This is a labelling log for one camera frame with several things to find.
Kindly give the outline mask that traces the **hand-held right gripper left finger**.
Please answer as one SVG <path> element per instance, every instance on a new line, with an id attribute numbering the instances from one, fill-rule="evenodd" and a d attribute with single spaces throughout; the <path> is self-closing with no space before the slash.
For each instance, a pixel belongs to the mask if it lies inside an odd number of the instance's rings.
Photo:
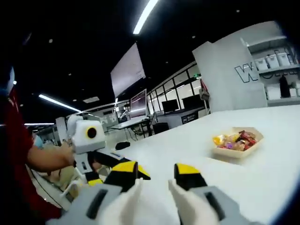
<path id="1" fill-rule="evenodd" d="M 138 162 L 112 168 L 104 184 L 83 189 L 69 210 L 48 225 L 132 225 L 139 201 Z"/>

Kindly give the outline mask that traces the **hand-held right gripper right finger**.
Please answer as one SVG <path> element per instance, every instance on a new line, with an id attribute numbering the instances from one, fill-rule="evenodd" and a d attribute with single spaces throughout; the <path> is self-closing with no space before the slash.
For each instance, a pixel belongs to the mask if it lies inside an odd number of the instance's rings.
<path id="1" fill-rule="evenodd" d="M 245 218 L 232 198 L 207 185 L 201 172 L 190 165 L 174 165 L 173 199 L 182 225 L 260 224 Z"/>

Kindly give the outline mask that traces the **person's left hand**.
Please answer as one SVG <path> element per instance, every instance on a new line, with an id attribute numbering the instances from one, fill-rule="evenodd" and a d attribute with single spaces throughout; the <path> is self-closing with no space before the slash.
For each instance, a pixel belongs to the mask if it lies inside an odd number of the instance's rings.
<path id="1" fill-rule="evenodd" d="M 75 163 L 74 158 L 74 148 L 72 144 L 69 144 L 67 141 L 63 141 L 60 146 L 59 152 L 61 153 L 67 166 L 73 166 Z"/>

